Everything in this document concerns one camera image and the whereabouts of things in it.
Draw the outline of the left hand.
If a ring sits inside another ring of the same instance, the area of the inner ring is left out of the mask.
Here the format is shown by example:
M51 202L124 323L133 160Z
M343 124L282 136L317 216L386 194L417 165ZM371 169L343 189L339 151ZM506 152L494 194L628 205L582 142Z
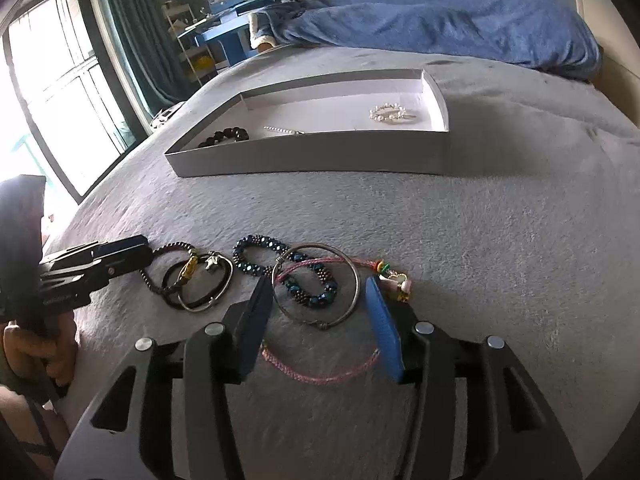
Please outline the left hand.
M69 385L75 373L78 351L77 325L73 312L56 318L52 337L43 337L15 323L2 330L2 349L9 370L22 379L36 377L36 364L46 362L47 376L64 387Z

